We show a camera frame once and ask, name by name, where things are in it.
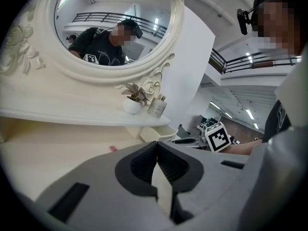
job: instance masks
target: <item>white pot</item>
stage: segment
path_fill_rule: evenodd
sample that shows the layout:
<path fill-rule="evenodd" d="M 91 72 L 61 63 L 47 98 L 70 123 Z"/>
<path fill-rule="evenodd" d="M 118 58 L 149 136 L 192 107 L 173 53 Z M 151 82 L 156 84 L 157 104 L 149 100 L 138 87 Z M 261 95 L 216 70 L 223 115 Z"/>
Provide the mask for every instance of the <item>white pot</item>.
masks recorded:
<path fill-rule="evenodd" d="M 141 110 L 141 103 L 135 102 L 129 98 L 125 98 L 123 102 L 123 108 L 127 113 L 137 114 Z"/>

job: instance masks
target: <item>forearm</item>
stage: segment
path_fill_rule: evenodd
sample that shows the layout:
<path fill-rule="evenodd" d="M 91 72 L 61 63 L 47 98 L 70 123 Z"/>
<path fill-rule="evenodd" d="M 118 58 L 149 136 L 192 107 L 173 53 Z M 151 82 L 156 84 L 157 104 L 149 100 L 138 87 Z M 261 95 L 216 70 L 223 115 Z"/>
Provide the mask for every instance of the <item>forearm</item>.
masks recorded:
<path fill-rule="evenodd" d="M 260 144 L 262 144 L 262 140 L 257 140 L 246 144 L 238 144 L 238 145 L 232 144 L 229 145 L 224 150 L 222 150 L 221 152 L 230 154 L 250 155 L 253 148 Z"/>
<path fill-rule="evenodd" d="M 76 57 L 81 58 L 80 54 L 77 51 L 69 51 L 69 52 L 71 52 Z"/>

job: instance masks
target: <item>oval mirror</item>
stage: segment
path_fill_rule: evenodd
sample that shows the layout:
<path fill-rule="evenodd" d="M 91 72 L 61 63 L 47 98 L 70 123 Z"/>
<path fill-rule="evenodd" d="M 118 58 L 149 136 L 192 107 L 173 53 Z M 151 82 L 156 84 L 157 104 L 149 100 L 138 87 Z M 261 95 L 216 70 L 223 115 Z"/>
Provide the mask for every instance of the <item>oval mirror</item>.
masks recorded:
<path fill-rule="evenodd" d="M 55 28 L 76 57 L 116 68 L 153 53 L 170 15 L 170 0 L 58 0 Z"/>

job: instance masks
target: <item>potted plant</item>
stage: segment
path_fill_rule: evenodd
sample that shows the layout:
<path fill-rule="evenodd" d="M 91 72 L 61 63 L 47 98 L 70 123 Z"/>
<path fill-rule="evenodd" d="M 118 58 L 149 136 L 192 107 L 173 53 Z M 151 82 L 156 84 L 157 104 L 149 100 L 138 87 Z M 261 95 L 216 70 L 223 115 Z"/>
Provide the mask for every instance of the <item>potted plant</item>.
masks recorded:
<path fill-rule="evenodd" d="M 145 91 L 139 88 L 135 83 L 126 84 L 127 90 L 122 91 L 122 94 L 130 95 L 123 102 L 123 108 L 127 113 L 137 114 L 141 107 L 148 105 L 148 99 L 145 97 Z"/>

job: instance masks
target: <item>white vanity table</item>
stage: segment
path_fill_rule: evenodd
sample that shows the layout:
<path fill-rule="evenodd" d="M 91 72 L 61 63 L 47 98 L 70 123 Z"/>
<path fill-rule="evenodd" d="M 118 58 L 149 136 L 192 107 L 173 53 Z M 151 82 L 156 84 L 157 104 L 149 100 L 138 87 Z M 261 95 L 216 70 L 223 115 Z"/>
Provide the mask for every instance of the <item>white vanity table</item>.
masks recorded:
<path fill-rule="evenodd" d="M 184 0 L 170 0 L 170 22 L 149 55 L 122 66 L 95 65 L 70 53 L 55 26 L 60 0 L 31 0 L 15 20 L 0 61 L 0 155 L 18 191 L 32 199 L 94 156 L 175 137 L 162 116 L 124 112 L 125 83 L 151 100 L 181 29 Z"/>

